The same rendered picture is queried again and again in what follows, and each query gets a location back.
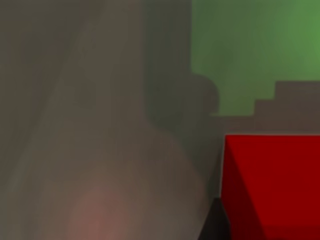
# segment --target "red block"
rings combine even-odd
[[[320,136],[227,135],[232,240],[320,240]]]

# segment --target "gray surface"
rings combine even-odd
[[[16,1],[0,18],[3,239],[195,240],[203,181],[145,116],[142,3]],[[105,227],[86,237],[95,208]]]

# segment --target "green patch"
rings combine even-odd
[[[252,115],[276,81],[320,80],[320,1],[193,0],[191,62],[220,116]]]

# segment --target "black object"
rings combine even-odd
[[[229,219],[220,198],[213,200],[198,240],[231,240]]]

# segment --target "green surface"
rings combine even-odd
[[[320,0],[193,0],[191,52],[219,115],[252,115],[277,80],[320,80]]]

